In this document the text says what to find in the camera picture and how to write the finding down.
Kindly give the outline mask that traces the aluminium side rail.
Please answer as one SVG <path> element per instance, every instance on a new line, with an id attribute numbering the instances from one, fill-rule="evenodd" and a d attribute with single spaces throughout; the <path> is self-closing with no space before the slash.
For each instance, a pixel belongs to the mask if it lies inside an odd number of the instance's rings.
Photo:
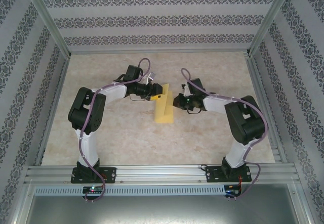
<path id="1" fill-rule="evenodd" d="M 45 121 L 45 128 L 43 130 L 43 133 L 41 135 L 41 139 L 40 139 L 40 143 L 39 146 L 37 148 L 37 152 L 36 152 L 36 156 L 33 162 L 34 166 L 40 166 L 42 164 L 43 161 L 43 157 L 44 157 L 44 153 L 46 150 L 46 146 L 47 146 L 47 142 L 50 136 L 50 132 L 51 132 L 51 128 L 53 125 L 53 121 L 55 118 L 55 113 L 58 107 L 58 103 L 59 103 L 59 99 L 60 99 L 60 95 L 62 92 L 62 88 L 63 88 L 63 84 L 64 84 L 64 80 L 66 77 L 66 73 L 67 73 L 67 69 L 69 66 L 69 61 L 70 61 L 70 57 L 68 57 L 65 62 L 64 65 L 62 67 L 62 70 L 60 72 L 58 81 L 57 81 L 57 86 L 55 88 L 54 91 L 54 95 L 51 101 L 51 107 L 50 107 L 50 111 L 48 114 L 48 117 Z"/>
<path id="2" fill-rule="evenodd" d="M 276 163 L 287 163 L 288 161 L 284 153 L 282 143 L 280 141 L 279 133 L 274 123 L 270 105 L 268 103 L 266 92 L 264 90 L 263 83 L 261 81 L 261 77 L 259 75 L 256 63 L 254 59 L 251 58 L 249 55 L 245 55 L 245 60 L 251 77 L 253 88 L 255 90 L 259 108 L 263 112 L 268 123 L 267 138 L 269 139 L 274 160 Z"/>

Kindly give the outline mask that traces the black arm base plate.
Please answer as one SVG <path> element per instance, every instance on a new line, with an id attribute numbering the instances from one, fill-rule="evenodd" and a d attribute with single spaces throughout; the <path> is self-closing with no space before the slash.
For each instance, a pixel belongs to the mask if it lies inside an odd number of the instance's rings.
<path id="1" fill-rule="evenodd" d="M 246 165 L 229 170 L 223 170 L 221 166 L 208 166 L 206 179 L 208 183 L 231 183 L 239 182 L 239 180 L 243 183 L 250 183 L 252 181 L 250 168 Z"/>
<path id="2" fill-rule="evenodd" d="M 103 177 L 106 184 L 114 184 L 116 178 L 115 167 L 99 167 L 98 173 Z M 72 170 L 71 180 L 72 184 L 101 184 L 102 180 L 91 169 L 90 175 L 86 176 L 75 167 Z"/>

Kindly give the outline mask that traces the grey metal panel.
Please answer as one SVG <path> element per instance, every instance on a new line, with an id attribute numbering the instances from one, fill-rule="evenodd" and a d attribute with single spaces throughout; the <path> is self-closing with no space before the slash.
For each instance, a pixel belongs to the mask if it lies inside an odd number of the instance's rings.
<path id="1" fill-rule="evenodd" d="M 300 224 L 288 200 L 228 201 L 222 196 L 34 198 L 26 224 Z"/>

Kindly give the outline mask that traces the aluminium frame post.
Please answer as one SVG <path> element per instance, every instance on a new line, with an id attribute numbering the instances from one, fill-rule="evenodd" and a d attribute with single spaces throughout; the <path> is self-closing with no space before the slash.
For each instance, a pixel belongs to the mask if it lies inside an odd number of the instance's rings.
<path id="1" fill-rule="evenodd" d="M 70 58 L 71 52 L 61 35 L 54 19 L 52 18 L 50 12 L 48 11 L 43 0 L 31 0 L 37 9 L 39 15 L 41 16 L 44 24 L 47 26 L 51 36 L 53 37 L 55 43 L 59 47 L 60 51 L 63 53 L 65 58 Z"/>
<path id="2" fill-rule="evenodd" d="M 255 34 L 255 37 L 251 43 L 251 46 L 248 49 L 248 56 L 251 57 L 253 56 L 258 47 L 259 44 L 262 42 L 262 39 L 264 38 L 268 28 L 272 24 L 273 20 L 275 19 L 277 13 L 279 12 L 283 2 L 285 0 L 274 0 L 273 3 L 271 4 L 263 22 L 261 23 L 260 28 L 258 29 L 257 33 Z"/>

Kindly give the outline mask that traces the yellow cloth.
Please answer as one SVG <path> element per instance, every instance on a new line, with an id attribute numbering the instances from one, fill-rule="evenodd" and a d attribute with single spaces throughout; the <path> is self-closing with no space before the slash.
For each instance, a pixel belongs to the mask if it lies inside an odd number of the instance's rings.
<path id="1" fill-rule="evenodd" d="M 156 123 L 173 123 L 173 92 L 169 90 L 168 83 L 162 87 L 162 95 L 155 100 L 154 121 Z"/>

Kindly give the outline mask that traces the short aluminium wall rail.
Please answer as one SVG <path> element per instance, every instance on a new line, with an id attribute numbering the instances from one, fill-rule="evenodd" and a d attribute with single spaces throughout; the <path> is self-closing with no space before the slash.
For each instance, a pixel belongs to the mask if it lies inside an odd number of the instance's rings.
<path id="1" fill-rule="evenodd" d="M 159 49 L 159 50 L 104 50 L 104 51 L 74 51 L 71 55 L 100 55 L 100 54 L 155 54 L 155 53 L 234 53 L 249 54 L 248 49 Z"/>

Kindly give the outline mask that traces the wide aluminium mounting rail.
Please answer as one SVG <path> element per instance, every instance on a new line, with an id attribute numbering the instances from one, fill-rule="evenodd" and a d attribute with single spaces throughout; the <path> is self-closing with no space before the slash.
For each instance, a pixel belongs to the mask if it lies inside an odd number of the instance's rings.
<path id="1" fill-rule="evenodd" d="M 293 163 L 261 163 L 257 184 L 299 182 Z M 73 166 L 30 166 L 24 184 L 70 185 Z M 120 165 L 116 166 L 116 185 L 198 185 L 206 183 L 199 165 Z"/>

